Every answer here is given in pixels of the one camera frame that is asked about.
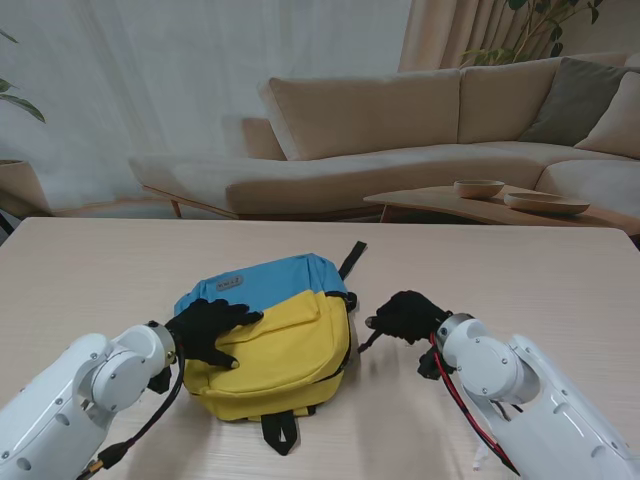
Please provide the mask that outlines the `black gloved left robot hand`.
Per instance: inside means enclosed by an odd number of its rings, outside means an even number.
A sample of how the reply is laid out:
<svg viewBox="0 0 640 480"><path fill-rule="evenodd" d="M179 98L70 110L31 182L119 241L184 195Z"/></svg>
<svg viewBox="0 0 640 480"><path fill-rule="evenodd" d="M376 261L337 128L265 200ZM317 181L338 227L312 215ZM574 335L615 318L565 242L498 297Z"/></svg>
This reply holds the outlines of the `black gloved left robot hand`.
<svg viewBox="0 0 640 480"><path fill-rule="evenodd" d="M169 320L165 327L181 346L187 360L229 370L236 369L239 362L216 347L217 339L236 327L253 325L262 318L261 312L251 311L245 304L229 304L223 299L213 302L198 299Z"/></svg>

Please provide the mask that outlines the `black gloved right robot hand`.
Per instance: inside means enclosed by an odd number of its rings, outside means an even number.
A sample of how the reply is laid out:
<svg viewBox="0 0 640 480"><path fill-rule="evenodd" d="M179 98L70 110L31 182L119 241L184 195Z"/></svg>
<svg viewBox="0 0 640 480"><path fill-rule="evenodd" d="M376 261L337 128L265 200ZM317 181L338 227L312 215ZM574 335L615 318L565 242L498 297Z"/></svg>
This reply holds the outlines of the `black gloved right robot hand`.
<svg viewBox="0 0 640 480"><path fill-rule="evenodd" d="M452 315L419 292L400 291L366 319L365 324L373 333L359 346L359 351L369 348L383 335L402 339L410 345L429 339Z"/></svg>

